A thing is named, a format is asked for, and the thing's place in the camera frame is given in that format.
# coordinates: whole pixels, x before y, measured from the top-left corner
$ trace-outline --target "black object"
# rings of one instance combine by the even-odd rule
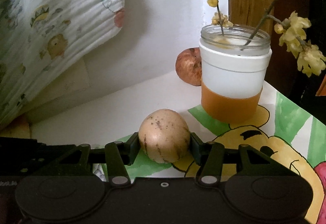
[[[16,152],[13,167],[11,160],[3,162],[10,147],[20,149],[21,143],[30,144],[30,151]],[[4,149],[0,182],[14,183],[10,180],[18,177],[17,187],[2,184],[0,195],[9,189],[15,192],[24,223],[308,224],[304,216],[313,198],[309,183],[247,144],[225,149],[219,143],[203,143],[191,133],[189,149],[200,165],[196,178],[136,178],[132,184],[125,165],[133,164],[139,152],[138,133],[126,143],[109,143],[104,149],[61,146],[64,153],[60,146],[35,140],[0,138],[0,145]],[[28,160],[42,151],[52,160],[41,158],[46,165],[34,170]],[[108,182],[92,174],[93,163],[106,163]],[[237,165],[237,174],[221,182],[227,163]]]
[[[309,18],[312,27],[308,30],[308,37],[312,44],[326,55],[326,0],[310,0]],[[312,75],[304,89],[300,106],[311,113],[314,117],[326,124],[326,96],[316,96],[317,91],[325,78],[326,70],[320,76]]]

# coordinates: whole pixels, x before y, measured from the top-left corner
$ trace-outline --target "white frosted jar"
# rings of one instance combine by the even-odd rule
[[[272,50],[269,35],[260,30],[246,45],[254,28],[235,25],[203,27],[202,106],[215,119],[238,123],[252,117],[260,98]]]

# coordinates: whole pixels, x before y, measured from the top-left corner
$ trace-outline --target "yellow cartoon bear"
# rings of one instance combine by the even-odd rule
[[[51,59],[57,56],[62,56],[65,53],[65,49],[68,46],[68,41],[63,37],[62,34],[58,34],[50,39],[48,42],[48,53]]]
[[[259,127],[268,122],[269,112],[258,106],[253,118],[243,124],[230,124],[230,131],[218,136],[214,141],[221,143],[225,148],[238,149],[240,144],[249,144],[264,154],[270,156],[283,166],[302,176],[312,186],[314,198],[305,219],[309,223],[316,223],[324,199],[324,188],[319,176],[300,153],[296,152],[283,139],[267,136]],[[189,154],[173,164],[175,168],[185,172],[185,177],[195,177],[199,166]],[[236,164],[224,164],[222,181],[235,175]]]

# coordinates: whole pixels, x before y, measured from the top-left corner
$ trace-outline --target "winnie the pooh drawing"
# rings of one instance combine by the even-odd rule
[[[253,118],[243,124],[229,124],[230,131],[218,136],[214,141],[229,149],[238,149],[240,144],[249,144],[302,176],[312,186],[314,193],[312,204],[305,219],[309,223],[326,224],[326,214],[323,213],[325,212],[323,210],[325,207],[323,205],[324,187],[321,181],[322,177],[320,178],[317,174],[318,171],[322,170],[314,170],[307,160],[283,139],[277,136],[270,137],[260,129],[268,122],[269,116],[267,109],[258,106]],[[190,154],[175,162],[173,166],[177,170],[185,172],[185,177],[195,177],[199,169]],[[222,181],[228,180],[234,174],[236,174],[235,164],[223,165]]]

